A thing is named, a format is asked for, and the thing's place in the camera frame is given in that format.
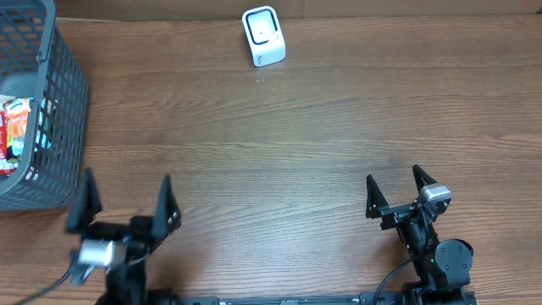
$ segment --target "plastic basket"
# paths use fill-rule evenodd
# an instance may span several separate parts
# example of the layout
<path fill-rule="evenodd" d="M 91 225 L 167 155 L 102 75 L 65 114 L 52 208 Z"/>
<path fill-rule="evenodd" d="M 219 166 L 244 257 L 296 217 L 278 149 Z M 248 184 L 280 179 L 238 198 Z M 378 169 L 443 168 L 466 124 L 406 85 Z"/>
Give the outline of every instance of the plastic basket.
<path fill-rule="evenodd" d="M 0 0 L 0 94 L 33 97 L 18 168 L 0 176 L 0 210 L 63 206 L 79 183 L 89 86 L 55 18 L 53 0 Z"/>

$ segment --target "wooden table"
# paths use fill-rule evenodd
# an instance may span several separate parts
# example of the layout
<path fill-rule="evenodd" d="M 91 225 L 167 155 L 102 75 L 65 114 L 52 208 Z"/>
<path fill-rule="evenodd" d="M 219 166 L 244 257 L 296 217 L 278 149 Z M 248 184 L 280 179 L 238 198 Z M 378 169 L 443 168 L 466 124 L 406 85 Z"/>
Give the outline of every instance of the wooden table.
<path fill-rule="evenodd" d="M 365 219 L 420 164 L 453 192 L 440 239 L 474 246 L 480 304 L 542 300 L 542 18 L 288 19 L 252 67 L 239 20 L 62 25 L 92 87 L 86 166 L 104 212 L 152 214 L 170 173 L 183 226 L 151 257 L 182 296 L 373 291 L 406 253 Z M 0 214 L 0 300 L 53 283 L 65 210 Z M 413 269 L 389 289 L 414 280 Z M 35 304 L 93 304 L 103 272 Z"/>

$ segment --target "wire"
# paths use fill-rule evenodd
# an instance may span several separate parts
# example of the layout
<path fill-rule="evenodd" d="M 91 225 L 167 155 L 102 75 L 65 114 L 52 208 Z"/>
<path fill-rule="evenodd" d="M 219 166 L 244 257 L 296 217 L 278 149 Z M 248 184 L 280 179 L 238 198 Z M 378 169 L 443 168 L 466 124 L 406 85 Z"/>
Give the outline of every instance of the wire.
<path fill-rule="evenodd" d="M 39 291 L 39 292 L 37 292 L 37 293 L 35 293 L 33 295 L 25 297 L 24 299 L 18 301 L 14 305 L 23 305 L 23 304 L 26 304 L 26 303 L 34 300 L 34 299 L 37 299 L 38 297 L 43 297 L 48 292 L 51 292 L 51 291 L 55 290 L 55 288 L 57 288 L 62 283 L 64 283 L 69 278 L 69 275 L 71 275 L 71 267 L 66 271 L 66 273 L 64 273 L 64 275 L 62 275 L 62 277 L 59 280 L 54 282 L 52 285 L 50 285 L 47 288 L 44 288 L 43 290 L 41 290 L 41 291 Z"/>
<path fill-rule="evenodd" d="M 427 221 L 425 219 L 425 212 L 423 211 L 425 209 L 425 206 L 422 205 L 422 208 L 420 210 L 420 213 L 422 214 L 422 220 L 423 220 L 423 230 L 425 231 L 425 242 L 423 243 L 423 250 L 416 254 L 411 256 L 409 259 L 407 259 L 404 263 L 400 264 L 399 267 L 395 268 L 393 271 L 391 271 L 386 277 L 382 280 L 382 282 L 379 285 L 379 288 L 377 288 L 376 292 L 374 293 L 373 297 L 373 305 L 378 305 L 379 301 L 379 294 L 384 289 L 384 286 L 388 284 L 388 281 L 395 275 L 397 272 L 401 271 L 403 268 L 405 268 L 408 264 L 410 264 L 412 261 L 417 260 L 418 258 L 422 257 L 423 252 L 427 249 L 429 246 L 429 226 L 427 224 Z"/>

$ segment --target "wooden surface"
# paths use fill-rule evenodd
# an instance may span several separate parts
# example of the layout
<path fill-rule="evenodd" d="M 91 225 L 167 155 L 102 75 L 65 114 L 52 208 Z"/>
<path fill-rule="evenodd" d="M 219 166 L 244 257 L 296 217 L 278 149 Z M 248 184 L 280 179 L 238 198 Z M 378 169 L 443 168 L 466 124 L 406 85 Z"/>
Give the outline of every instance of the wooden surface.
<path fill-rule="evenodd" d="M 280 18 L 534 14 L 542 0 L 57 0 L 60 17 L 82 19 L 240 19 L 271 5 Z"/>
<path fill-rule="evenodd" d="M 240 22 L 62 25 L 92 87 L 100 220 L 152 214 L 169 172 L 183 226 L 148 283 L 183 296 L 373 291 L 405 257 L 365 219 L 365 176 L 412 200 L 413 164 L 453 192 L 440 239 L 475 249 L 480 304 L 542 300 L 542 18 L 284 20 L 252 67 Z M 0 300 L 54 282 L 65 211 L 0 214 Z M 412 269 L 390 282 L 414 280 Z M 103 273 L 35 304 L 93 304 Z"/>

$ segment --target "white square object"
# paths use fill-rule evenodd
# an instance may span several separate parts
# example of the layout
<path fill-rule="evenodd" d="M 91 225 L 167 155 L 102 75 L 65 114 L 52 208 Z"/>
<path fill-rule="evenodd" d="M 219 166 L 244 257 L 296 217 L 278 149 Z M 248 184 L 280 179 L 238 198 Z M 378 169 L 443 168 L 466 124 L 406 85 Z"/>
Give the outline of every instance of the white square object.
<path fill-rule="evenodd" d="M 255 66 L 274 64 L 286 57 L 285 38 L 273 8 L 249 9 L 243 14 L 242 21 Z"/>

